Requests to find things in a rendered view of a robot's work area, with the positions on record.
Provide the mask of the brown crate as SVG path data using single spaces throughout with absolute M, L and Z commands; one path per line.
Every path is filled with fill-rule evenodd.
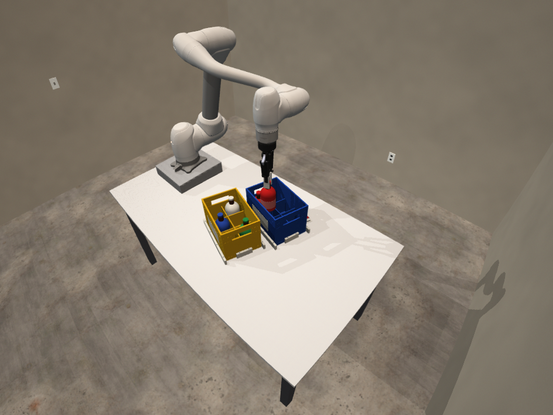
M 240 212 L 227 215 L 225 206 L 229 200 L 224 200 L 215 204 L 211 201 L 225 197 L 234 196 L 234 201 L 239 204 Z M 253 212 L 239 191 L 227 191 L 214 196 L 204 206 L 207 224 L 215 237 L 226 260 L 236 258 L 236 253 L 251 248 L 253 250 L 261 247 L 261 226 L 260 220 Z M 215 221 L 217 214 L 222 212 L 230 223 L 230 229 L 220 232 Z M 250 224 L 240 227 L 243 223 L 243 218 L 247 217 Z M 240 236 L 239 233 L 251 229 L 251 233 Z M 225 233 L 226 232 L 226 233 Z M 235 235 L 235 236 L 234 236 Z

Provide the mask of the dark blue crate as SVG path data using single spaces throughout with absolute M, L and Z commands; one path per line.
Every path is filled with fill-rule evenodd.
M 264 187 L 264 183 L 256 187 L 248 196 L 247 203 L 260 220 L 260 226 L 270 236 L 276 245 L 285 242 L 285 238 L 306 231 L 308 207 L 297 194 L 289 189 L 280 179 L 272 180 L 276 191 L 276 208 L 269 212 L 255 198 L 254 191 Z

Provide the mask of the blue bottle with grey label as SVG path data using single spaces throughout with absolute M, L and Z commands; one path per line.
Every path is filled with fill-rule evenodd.
M 223 217 L 223 213 L 220 212 L 217 214 L 217 216 L 218 216 L 218 219 L 216 219 L 215 223 L 217 224 L 220 232 L 229 230 L 230 223 L 225 217 Z

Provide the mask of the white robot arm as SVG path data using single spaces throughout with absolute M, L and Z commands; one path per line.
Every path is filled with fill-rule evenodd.
M 176 159 L 171 163 L 174 172 L 191 173 L 207 160 L 198 151 L 227 132 L 226 119 L 218 114 L 221 79 L 258 88 L 254 95 L 253 118 L 256 139 L 260 143 L 277 141 L 278 124 L 304 111 L 309 104 L 309 94 L 302 88 L 280 85 L 268 78 L 223 65 L 236 45 L 236 36 L 230 29 L 210 27 L 178 33 L 173 38 L 173 45 L 185 62 L 203 71 L 202 112 L 196 124 L 181 122 L 171 130 L 171 146 Z

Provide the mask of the cream white bottle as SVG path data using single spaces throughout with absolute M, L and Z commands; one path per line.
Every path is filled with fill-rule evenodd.
M 229 196 L 229 202 L 225 206 L 225 211 L 228 216 L 240 212 L 239 204 L 234 201 L 233 196 Z

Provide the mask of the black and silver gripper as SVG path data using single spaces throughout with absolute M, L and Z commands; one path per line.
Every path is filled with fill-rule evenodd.
M 277 141 L 273 143 L 260 143 L 258 141 L 258 148 L 262 151 L 261 156 L 262 160 L 260 160 L 261 164 L 261 174 L 264 179 L 264 188 L 269 189 L 270 188 L 270 182 L 272 185 L 272 172 L 273 169 L 273 160 L 274 160 L 274 150 L 277 147 Z M 266 177 L 266 178 L 265 178 Z

